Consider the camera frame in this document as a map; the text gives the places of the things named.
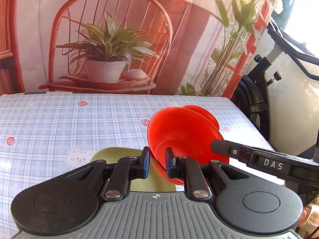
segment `gray ribbed panel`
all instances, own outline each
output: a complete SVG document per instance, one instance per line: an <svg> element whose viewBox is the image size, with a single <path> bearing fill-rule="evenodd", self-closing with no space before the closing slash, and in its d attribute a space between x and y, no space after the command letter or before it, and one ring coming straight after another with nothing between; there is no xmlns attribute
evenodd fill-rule
<svg viewBox="0 0 319 239"><path fill-rule="evenodd" d="M50 239L296 239L288 231L276 236L251 236L230 229L206 203L193 202L183 192L130 192L114 203L105 203L96 217L79 230ZM25 232L14 239L41 239Z"/></svg>

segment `red container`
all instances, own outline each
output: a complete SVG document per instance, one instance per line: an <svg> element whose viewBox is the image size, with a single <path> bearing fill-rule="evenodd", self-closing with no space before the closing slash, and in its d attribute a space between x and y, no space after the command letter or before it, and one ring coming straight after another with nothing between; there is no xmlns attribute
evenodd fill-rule
<svg viewBox="0 0 319 239"><path fill-rule="evenodd" d="M212 159L229 163L227 156L211 151L215 139L224 140L218 129L199 113L181 107L169 107L154 114L147 128L147 140L154 165L166 180L183 185L178 179L166 177L165 150L171 147L175 156L188 156L200 164L208 164Z"/></svg>
<svg viewBox="0 0 319 239"><path fill-rule="evenodd" d="M195 111L197 113L199 113L200 115L204 116L205 118L207 118L210 122L213 123L213 125L219 130L219 124L217 122L217 119L207 110L205 110L202 107L196 106L196 105L186 105L183 106L183 108Z"/></svg>

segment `potted plant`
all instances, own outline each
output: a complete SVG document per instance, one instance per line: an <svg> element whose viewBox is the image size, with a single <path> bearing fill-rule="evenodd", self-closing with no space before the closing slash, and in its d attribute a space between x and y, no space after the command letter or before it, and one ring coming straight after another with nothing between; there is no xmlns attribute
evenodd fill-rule
<svg viewBox="0 0 319 239"><path fill-rule="evenodd" d="M68 49L62 54L71 55L70 64L85 60L88 80L115 83L132 59L159 57L150 49L151 44L145 41L147 35L142 31L124 28L123 21L116 24L108 12L104 12L104 22L104 29L79 23L84 29L78 33L84 40L59 46Z"/></svg>

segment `olive green plate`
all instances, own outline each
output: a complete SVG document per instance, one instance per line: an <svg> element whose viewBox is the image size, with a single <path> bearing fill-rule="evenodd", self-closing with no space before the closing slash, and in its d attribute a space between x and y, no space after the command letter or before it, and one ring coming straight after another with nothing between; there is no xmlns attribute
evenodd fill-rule
<svg viewBox="0 0 319 239"><path fill-rule="evenodd" d="M126 156L140 156L142 150L121 147L109 147L98 151L92 158L91 162L103 159L108 164L116 163L120 158ZM163 179L150 163L148 178L145 180L136 179L131 183L131 191L147 191L147 192L165 192L176 191L175 184Z"/></svg>

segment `screw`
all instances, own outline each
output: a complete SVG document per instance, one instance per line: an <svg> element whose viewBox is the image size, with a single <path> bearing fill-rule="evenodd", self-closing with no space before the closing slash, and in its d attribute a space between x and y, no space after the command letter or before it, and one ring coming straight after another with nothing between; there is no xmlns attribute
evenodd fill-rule
<svg viewBox="0 0 319 239"><path fill-rule="evenodd" d="M196 198L203 199L203 198L207 197L207 196L209 195L209 193L208 193L207 191L199 190L199 191L194 191L194 192L193 192L193 195L194 195Z"/></svg>
<svg viewBox="0 0 319 239"><path fill-rule="evenodd" d="M105 196L109 199L116 199L121 196L121 193L119 191L107 191Z"/></svg>

